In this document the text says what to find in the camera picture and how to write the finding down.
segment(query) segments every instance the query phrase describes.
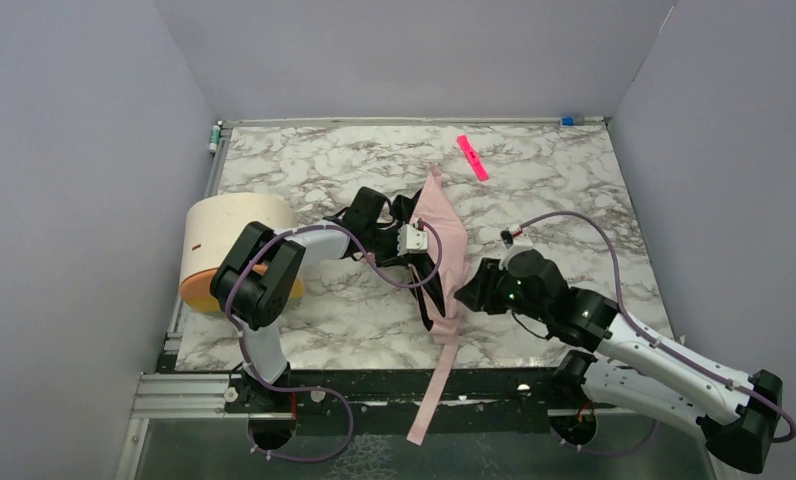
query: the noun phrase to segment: white marble tabletop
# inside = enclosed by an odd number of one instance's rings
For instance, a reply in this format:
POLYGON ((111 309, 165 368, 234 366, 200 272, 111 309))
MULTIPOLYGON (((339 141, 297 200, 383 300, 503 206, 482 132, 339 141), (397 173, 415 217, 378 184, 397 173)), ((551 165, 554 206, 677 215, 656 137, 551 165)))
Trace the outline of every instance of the white marble tabletop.
MULTIPOLYGON (((232 132, 219 194, 270 192, 311 224, 350 205, 371 187, 411 196, 431 163, 468 231, 469 261, 501 257, 499 232, 553 210, 595 219, 619 251, 626 305, 661 333, 672 332, 630 199, 603 125, 421 125, 247 127, 232 132), (489 172, 479 182, 457 146, 468 135, 489 172)), ((610 257, 577 219, 529 230, 571 285, 613 296, 610 257)), ((388 269, 405 281, 409 273, 388 269)), ((298 369, 433 368, 441 346, 424 329, 415 300, 362 263, 326 261, 300 272, 307 293, 280 317, 283 350, 298 369)), ((234 329, 221 316, 183 308, 176 369, 227 370, 242 360, 234 329)), ((539 334, 544 327, 525 319, 539 334)), ((525 333, 509 315, 465 311, 456 368, 555 366, 569 347, 525 333)))

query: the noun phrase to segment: cylindrical container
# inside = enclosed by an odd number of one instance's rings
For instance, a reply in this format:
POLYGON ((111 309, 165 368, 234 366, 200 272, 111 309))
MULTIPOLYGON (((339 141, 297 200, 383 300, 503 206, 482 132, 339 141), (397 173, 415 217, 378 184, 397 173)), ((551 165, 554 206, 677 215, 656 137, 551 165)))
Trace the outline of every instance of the cylindrical container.
MULTIPOLYGON (((295 212, 277 196, 263 193, 231 193, 206 198, 186 214, 186 234, 180 263, 180 297, 193 309, 210 313, 220 310, 210 295, 210 281, 239 234, 250 222, 270 228, 295 228, 295 212)), ((254 271, 263 273, 263 265, 254 271)), ((304 294, 304 285, 295 280, 290 298, 304 294)))

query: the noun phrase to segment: pink fabric strap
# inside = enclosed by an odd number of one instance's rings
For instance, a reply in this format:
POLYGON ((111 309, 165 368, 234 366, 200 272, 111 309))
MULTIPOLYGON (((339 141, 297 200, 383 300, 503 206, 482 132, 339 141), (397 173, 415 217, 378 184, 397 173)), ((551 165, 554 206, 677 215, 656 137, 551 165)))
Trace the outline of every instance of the pink fabric strap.
MULTIPOLYGON (((422 399, 416 414, 416 419, 407 435, 407 440, 416 445, 421 445, 424 440, 427 427, 437 405, 439 405, 439 398, 445 390, 445 383, 448 381, 448 375, 451 373, 451 367, 457 357, 462 306, 454 298, 454 292, 463 286, 469 270, 469 265, 466 263, 468 234, 459 215, 454 210, 454 206, 451 205, 442 189, 442 171, 437 165, 430 167, 430 174, 422 187, 422 193, 413 210, 411 221, 415 222, 419 218, 433 225, 442 239, 442 250, 440 251, 438 246, 432 243, 428 248, 428 255, 431 258, 442 255, 438 273, 442 285, 445 315, 439 313, 436 304, 422 290, 421 301, 424 302, 428 318, 433 322, 430 333, 434 341, 443 344, 443 347, 442 353, 439 355, 439 362, 436 364, 436 369, 433 371, 424 399, 422 399)), ((418 277, 418 272, 415 269, 413 269, 413 273, 418 277)))
POLYGON ((436 364, 436 369, 433 371, 430 383, 427 384, 424 399, 422 399, 422 404, 419 406, 419 411, 416 413, 413 426, 410 427, 410 433, 407 435, 407 440, 416 445, 421 445, 424 441, 427 427, 433 419, 433 412, 436 411, 436 406, 439 405, 442 392, 445 391, 445 383, 448 381, 448 375, 451 373, 451 366, 454 364, 454 359, 457 358, 458 347, 459 341, 456 335, 451 337, 448 343, 442 347, 442 353, 439 355, 439 363, 436 364))

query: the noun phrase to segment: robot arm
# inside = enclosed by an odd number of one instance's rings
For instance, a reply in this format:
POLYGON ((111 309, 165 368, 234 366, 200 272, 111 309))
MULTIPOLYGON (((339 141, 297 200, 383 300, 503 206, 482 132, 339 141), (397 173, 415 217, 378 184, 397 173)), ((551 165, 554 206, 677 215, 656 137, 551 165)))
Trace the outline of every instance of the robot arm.
POLYGON ((459 301, 473 311, 512 310, 540 320, 548 328, 546 338, 590 352, 569 352, 558 368, 558 390, 649 415, 704 440, 714 456, 735 468, 762 471, 780 417, 744 391, 779 405, 783 383, 777 376, 765 370, 749 376, 693 352, 626 317, 611 299, 569 287, 557 265, 520 230, 502 237, 507 254, 500 261, 484 258, 456 293, 459 301), (632 369, 598 361, 592 352, 632 369), (707 372, 717 372, 729 386, 707 372))

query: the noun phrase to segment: purple cable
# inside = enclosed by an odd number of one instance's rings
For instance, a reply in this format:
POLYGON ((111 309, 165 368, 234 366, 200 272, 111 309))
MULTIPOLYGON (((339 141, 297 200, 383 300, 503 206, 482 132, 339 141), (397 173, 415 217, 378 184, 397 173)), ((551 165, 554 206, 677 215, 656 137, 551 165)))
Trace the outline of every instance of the purple cable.
MULTIPOLYGON (((619 273, 619 258, 616 256, 616 249, 613 247, 613 242, 610 241, 610 238, 607 236, 607 233, 605 233, 604 230, 602 230, 601 227, 599 227, 598 224, 595 223, 595 221, 593 219, 587 217, 586 215, 584 215, 582 213, 572 212, 572 211, 568 211, 568 210, 561 210, 561 211, 558 211, 558 212, 546 213, 544 215, 540 215, 540 216, 538 216, 536 218, 528 220, 527 222, 519 225, 519 228, 523 229, 525 227, 529 227, 529 226, 533 225, 536 222, 540 222, 540 221, 546 220, 548 218, 560 217, 560 216, 571 216, 571 217, 580 218, 581 220, 583 220, 586 223, 590 224, 590 226, 592 226, 592 228, 594 228, 598 232, 598 234, 601 235, 601 238, 604 240, 604 243, 607 244, 607 249, 610 251, 610 259, 613 261, 613 277, 614 277, 615 284, 616 284, 616 303, 619 304, 619 313, 622 314, 622 318, 625 319, 625 322, 632 329, 634 329, 635 332, 637 332, 640 336, 645 338, 649 343, 654 343, 654 340, 655 340, 656 337, 652 337, 648 332, 643 330, 639 325, 637 325, 636 322, 634 322, 634 320, 631 318, 630 313, 628 313, 627 308, 625 308, 625 305, 622 302, 622 279, 621 279, 621 276, 620 276, 620 273, 619 273)), ((733 385, 733 382, 730 379, 725 378, 722 375, 719 375, 718 373, 711 372, 710 370, 702 367, 701 365, 699 365, 699 364, 695 363, 694 361, 690 360, 689 358, 685 357, 680 352, 677 352, 677 351, 667 347, 666 345, 664 345, 662 343, 659 343, 657 346, 658 346, 658 348, 660 348, 661 350, 663 350, 664 352, 669 354, 669 356, 675 358, 679 362, 681 362, 684 365, 688 366, 689 368, 695 370, 696 372, 704 375, 705 377, 710 378, 711 380, 715 380, 715 381, 725 385, 728 388, 731 388, 731 386, 733 385)), ((754 390, 752 390, 750 388, 744 387, 742 385, 736 386, 735 388, 737 390, 739 390, 740 392, 748 395, 749 397, 757 400, 758 402, 766 405, 768 408, 772 409, 772 411, 777 413, 781 418, 783 418, 787 422, 787 425, 790 426, 790 431, 787 432, 786 435, 784 435, 782 437, 778 437, 778 438, 773 438, 772 439, 772 443, 789 442, 790 440, 792 440, 792 439, 794 439, 796 437, 795 420, 793 420, 793 418, 791 416, 789 416, 787 414, 787 412, 785 412, 781 407, 779 407, 778 405, 776 405, 774 402, 772 402, 768 398, 764 397, 763 395, 755 392, 754 390)))
MULTIPOLYGON (((627 456, 627 455, 633 455, 634 453, 637 453, 640 450, 642 450, 645 447, 647 447, 648 445, 650 445, 651 442, 653 442, 654 439, 657 438, 657 430, 659 430, 659 428, 658 428, 659 426, 660 426, 660 422, 655 420, 651 424, 651 431, 648 432, 648 436, 645 437, 645 439, 643 441, 639 442, 639 444, 637 444, 637 445, 635 445, 635 446, 633 446, 631 448, 626 448, 624 450, 619 450, 618 452, 605 452, 603 450, 593 450, 593 449, 591 449, 589 447, 584 447, 584 446, 581 446, 581 448, 578 449, 577 445, 572 445, 571 443, 566 442, 565 440, 564 440, 563 445, 565 445, 565 446, 567 446, 567 447, 569 447, 569 448, 571 448, 573 450, 577 450, 578 453, 587 453, 589 455, 596 455, 598 457, 624 457, 624 456, 627 456)), ((560 438, 560 439, 563 438, 553 428, 551 429, 551 431, 558 438, 560 438)))
MULTIPOLYGON (((430 272, 430 275, 428 275, 423 280, 420 280, 419 282, 416 282, 416 283, 403 284, 403 283, 396 282, 395 280, 392 280, 391 278, 387 277, 386 274, 383 273, 383 271, 379 267, 377 267, 377 265, 375 265, 373 262, 368 262, 368 264, 372 267, 372 269, 374 269, 375 273, 377 273, 380 276, 380 278, 386 280, 390 285, 394 285, 394 286, 396 286, 398 288, 418 288, 418 287, 421 287, 424 284, 428 283, 429 281, 433 280, 433 277, 436 276, 436 273, 439 270, 439 265, 442 263, 442 239, 439 238, 439 234, 436 232, 436 230, 429 223, 425 222, 424 220, 419 220, 419 224, 422 227, 424 227, 425 229, 430 230, 430 232, 433 234, 434 238, 436 239, 436 244, 439 247, 439 255, 438 255, 438 258, 436 259, 436 266, 433 268, 433 271, 430 272)), ((274 392, 280 392, 280 393, 303 393, 303 392, 324 392, 324 393, 328 393, 330 395, 333 395, 337 399, 339 399, 339 401, 342 402, 342 405, 345 407, 345 410, 348 412, 348 433, 347 433, 347 435, 345 435, 345 439, 342 441, 342 444, 339 446, 339 448, 337 448, 333 452, 325 454, 325 455, 320 455, 318 457, 296 457, 294 455, 287 455, 285 453, 272 453, 271 450, 263 450, 262 448, 257 446, 256 442, 251 437, 250 433, 248 434, 248 438, 250 439, 250 442, 251 442, 251 451, 252 452, 264 453, 264 454, 266 454, 267 458, 275 457, 275 458, 281 458, 283 460, 290 460, 290 461, 293 461, 293 462, 301 462, 301 463, 323 462, 323 461, 325 461, 325 460, 327 460, 329 458, 332 458, 332 457, 342 453, 342 451, 345 450, 346 447, 348 447, 348 444, 351 443, 351 438, 354 435, 354 413, 351 410, 351 404, 348 403, 348 399, 346 399, 341 393, 339 393, 336 390, 333 390, 331 388, 325 388, 325 387, 293 387, 293 388, 276 387, 276 386, 266 382, 265 379, 259 374, 259 372, 257 372, 257 369, 254 368, 251 355, 248 353, 248 349, 246 348, 245 336, 244 336, 245 327, 243 326, 244 322, 242 322, 241 320, 239 320, 235 316, 233 316, 233 299, 236 297, 236 293, 239 291, 239 288, 241 288, 242 284, 245 282, 245 278, 248 276, 248 272, 253 270, 254 265, 256 265, 260 261, 260 259, 262 259, 262 257, 266 254, 266 252, 268 252, 268 250, 271 247, 273 247, 277 242, 279 242, 280 240, 282 240, 282 239, 284 239, 286 237, 289 237, 289 236, 292 236, 292 235, 295 235, 295 234, 298 234, 298 233, 306 233, 306 232, 312 232, 312 231, 316 231, 316 230, 336 230, 338 232, 344 233, 345 235, 348 236, 348 238, 351 239, 351 241, 354 242, 354 244, 357 246, 357 248, 363 254, 363 257, 364 258, 368 258, 368 252, 366 252, 365 248, 363 248, 363 245, 362 245, 362 243, 360 243, 360 240, 353 233, 351 233, 350 231, 348 231, 347 229, 345 229, 343 227, 340 227, 339 225, 335 225, 335 224, 310 225, 308 227, 301 227, 301 228, 298 228, 298 229, 295 229, 295 230, 287 230, 285 232, 281 232, 281 233, 277 234, 274 238, 272 238, 271 240, 266 242, 266 244, 263 246, 263 248, 261 248, 257 252, 257 254, 254 255, 254 258, 252 258, 251 261, 248 262, 248 265, 242 270, 242 273, 239 275, 239 278, 237 278, 236 282, 233 284, 233 288, 230 290, 230 293, 227 295, 227 301, 224 304, 224 313, 227 315, 227 319, 230 320, 230 323, 232 323, 233 326, 236 327, 236 332, 239 334, 239 349, 242 351, 242 359, 244 360, 244 364, 243 364, 244 368, 243 369, 245 369, 245 368, 250 369, 251 376, 254 377, 260 383, 260 385, 262 385, 263 387, 265 387, 268 390, 271 390, 271 391, 274 391, 274 392)))

